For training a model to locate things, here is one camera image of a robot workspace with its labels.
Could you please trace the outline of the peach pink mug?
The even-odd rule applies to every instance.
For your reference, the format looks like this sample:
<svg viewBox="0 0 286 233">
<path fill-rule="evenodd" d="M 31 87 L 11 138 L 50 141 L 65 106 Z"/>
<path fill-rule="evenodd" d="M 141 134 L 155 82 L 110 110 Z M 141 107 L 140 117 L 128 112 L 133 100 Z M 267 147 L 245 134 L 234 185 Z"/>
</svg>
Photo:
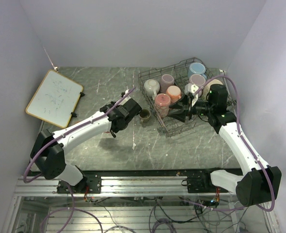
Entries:
<svg viewBox="0 0 286 233">
<path fill-rule="evenodd" d="M 180 88 L 175 85 L 169 86 L 166 90 L 166 94 L 170 97 L 171 103 L 177 102 L 182 97 Z"/>
</svg>

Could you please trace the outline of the pink patterned mug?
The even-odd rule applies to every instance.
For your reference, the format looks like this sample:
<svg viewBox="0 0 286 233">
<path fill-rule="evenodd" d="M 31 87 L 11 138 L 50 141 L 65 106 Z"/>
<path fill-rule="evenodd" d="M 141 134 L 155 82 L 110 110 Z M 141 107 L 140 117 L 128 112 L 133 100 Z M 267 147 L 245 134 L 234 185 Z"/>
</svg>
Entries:
<svg viewBox="0 0 286 233">
<path fill-rule="evenodd" d="M 154 106 L 161 118 L 164 118 L 168 115 L 170 104 L 171 99 L 167 94 L 158 94 L 154 99 Z"/>
</svg>

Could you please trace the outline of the small olive grey cup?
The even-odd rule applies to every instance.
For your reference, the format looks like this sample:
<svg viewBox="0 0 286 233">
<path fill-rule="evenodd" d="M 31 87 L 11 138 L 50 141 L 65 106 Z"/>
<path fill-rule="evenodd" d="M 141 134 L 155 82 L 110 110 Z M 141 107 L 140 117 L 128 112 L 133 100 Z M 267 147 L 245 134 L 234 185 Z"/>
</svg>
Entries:
<svg viewBox="0 0 286 233">
<path fill-rule="evenodd" d="M 148 109 L 142 109 L 141 112 L 139 113 L 141 124 L 148 122 L 150 117 L 151 117 L 151 113 Z"/>
</svg>

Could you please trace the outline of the green inside floral mug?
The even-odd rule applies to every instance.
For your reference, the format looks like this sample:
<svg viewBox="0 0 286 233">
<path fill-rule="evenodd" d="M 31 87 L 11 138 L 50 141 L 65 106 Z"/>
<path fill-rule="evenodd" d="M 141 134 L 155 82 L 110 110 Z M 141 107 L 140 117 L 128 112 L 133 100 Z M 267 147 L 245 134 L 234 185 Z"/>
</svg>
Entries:
<svg viewBox="0 0 286 233">
<path fill-rule="evenodd" d="M 212 80 L 211 82 L 209 82 L 203 89 L 202 91 L 202 99 L 206 100 L 206 96 L 208 95 L 209 91 L 210 91 L 210 86 L 213 84 L 220 84 L 223 85 L 223 83 L 217 79 Z"/>
</svg>

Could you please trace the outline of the lavender mug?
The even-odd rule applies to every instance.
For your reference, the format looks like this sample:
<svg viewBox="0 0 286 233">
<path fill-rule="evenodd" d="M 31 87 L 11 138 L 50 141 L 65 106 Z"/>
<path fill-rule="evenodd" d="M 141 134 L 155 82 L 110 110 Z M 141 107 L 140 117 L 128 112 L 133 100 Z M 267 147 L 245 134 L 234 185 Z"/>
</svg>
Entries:
<svg viewBox="0 0 286 233">
<path fill-rule="evenodd" d="M 201 74 L 193 74 L 193 75 L 191 75 L 189 77 L 189 82 L 191 84 L 194 84 L 194 85 L 198 86 L 198 87 L 201 87 L 201 86 L 203 86 L 205 84 L 206 79 Z"/>
</svg>

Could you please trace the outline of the purple mug dark handle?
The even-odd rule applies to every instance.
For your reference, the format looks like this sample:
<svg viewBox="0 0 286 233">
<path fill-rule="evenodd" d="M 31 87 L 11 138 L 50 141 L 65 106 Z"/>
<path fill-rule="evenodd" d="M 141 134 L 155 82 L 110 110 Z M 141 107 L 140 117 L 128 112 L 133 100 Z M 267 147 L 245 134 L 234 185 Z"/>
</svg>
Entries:
<svg viewBox="0 0 286 233">
<path fill-rule="evenodd" d="M 160 92 L 166 93 L 166 90 L 174 85 L 175 79 L 169 74 L 164 74 L 160 79 Z"/>
</svg>

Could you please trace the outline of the cream white speckled mug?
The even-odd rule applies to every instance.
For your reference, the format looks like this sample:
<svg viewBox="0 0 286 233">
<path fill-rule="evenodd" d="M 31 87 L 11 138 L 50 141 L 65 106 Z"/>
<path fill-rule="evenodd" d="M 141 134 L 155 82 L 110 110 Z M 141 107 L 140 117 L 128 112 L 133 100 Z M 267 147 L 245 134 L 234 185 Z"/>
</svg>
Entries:
<svg viewBox="0 0 286 233">
<path fill-rule="evenodd" d="M 144 83 L 144 90 L 147 96 L 154 99 L 160 90 L 160 84 L 155 79 L 149 79 Z"/>
</svg>

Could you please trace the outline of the light blue mug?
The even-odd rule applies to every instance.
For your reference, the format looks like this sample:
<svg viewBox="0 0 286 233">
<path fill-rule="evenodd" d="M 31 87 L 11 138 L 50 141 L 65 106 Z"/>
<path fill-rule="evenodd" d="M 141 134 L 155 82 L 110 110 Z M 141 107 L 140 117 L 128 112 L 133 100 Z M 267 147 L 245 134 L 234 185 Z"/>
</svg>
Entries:
<svg viewBox="0 0 286 233">
<path fill-rule="evenodd" d="M 188 69 L 188 77 L 194 74 L 202 75 L 206 72 L 206 67 L 202 63 L 194 62 L 191 63 Z"/>
</svg>

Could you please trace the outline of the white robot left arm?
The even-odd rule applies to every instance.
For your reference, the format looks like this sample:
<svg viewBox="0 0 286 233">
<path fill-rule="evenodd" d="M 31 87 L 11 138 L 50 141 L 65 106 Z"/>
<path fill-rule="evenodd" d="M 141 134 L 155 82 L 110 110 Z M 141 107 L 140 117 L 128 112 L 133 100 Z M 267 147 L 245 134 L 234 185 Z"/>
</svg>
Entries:
<svg viewBox="0 0 286 233">
<path fill-rule="evenodd" d="M 46 180 L 58 178 L 69 184 L 76 193 L 89 186 L 87 177 L 74 165 L 66 162 L 65 156 L 84 141 L 102 133 L 116 133 L 127 128 L 142 108 L 132 98 L 126 97 L 119 105 L 112 102 L 103 106 L 89 118 L 68 128 L 55 131 L 42 130 L 35 141 L 31 158 Z"/>
</svg>

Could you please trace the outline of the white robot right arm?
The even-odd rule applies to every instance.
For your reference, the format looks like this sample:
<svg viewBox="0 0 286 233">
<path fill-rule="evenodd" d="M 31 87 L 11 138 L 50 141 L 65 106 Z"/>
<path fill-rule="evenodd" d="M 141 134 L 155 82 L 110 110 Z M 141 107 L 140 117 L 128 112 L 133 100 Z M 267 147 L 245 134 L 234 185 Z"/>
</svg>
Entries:
<svg viewBox="0 0 286 233">
<path fill-rule="evenodd" d="M 270 166 L 254 149 L 241 129 L 237 116 L 227 109 L 228 91 L 221 84 L 210 86 L 207 100 L 198 98 L 199 87 L 185 86 L 184 96 L 170 106 L 169 117 L 184 122 L 193 115 L 206 116 L 210 126 L 227 143 L 237 159 L 241 175 L 224 169 L 210 172 L 202 179 L 202 188 L 207 192 L 217 187 L 236 194 L 245 206 L 270 202 L 275 205 L 282 173 L 276 166 Z"/>
</svg>

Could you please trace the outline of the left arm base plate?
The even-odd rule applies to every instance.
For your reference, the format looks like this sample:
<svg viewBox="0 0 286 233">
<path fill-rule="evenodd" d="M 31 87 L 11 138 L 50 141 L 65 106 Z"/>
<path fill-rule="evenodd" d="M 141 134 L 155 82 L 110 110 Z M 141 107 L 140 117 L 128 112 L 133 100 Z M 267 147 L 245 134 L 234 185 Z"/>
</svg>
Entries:
<svg viewBox="0 0 286 233">
<path fill-rule="evenodd" d="M 69 187 L 73 194 L 99 194 L 101 192 L 102 179 L 97 174 L 87 174 L 83 177 L 77 185 Z M 69 194 L 67 183 L 65 181 L 59 181 L 57 186 L 57 194 Z"/>
</svg>

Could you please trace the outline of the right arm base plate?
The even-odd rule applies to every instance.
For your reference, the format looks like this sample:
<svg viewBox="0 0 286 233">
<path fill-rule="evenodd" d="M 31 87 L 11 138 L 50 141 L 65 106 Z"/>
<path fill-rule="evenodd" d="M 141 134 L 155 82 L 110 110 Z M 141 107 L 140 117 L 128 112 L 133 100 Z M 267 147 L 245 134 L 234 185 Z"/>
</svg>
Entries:
<svg viewBox="0 0 286 233">
<path fill-rule="evenodd" d="M 216 193 L 217 187 L 212 184 L 211 173 L 214 169 L 190 169 L 183 172 L 186 176 L 181 185 L 188 193 Z"/>
</svg>

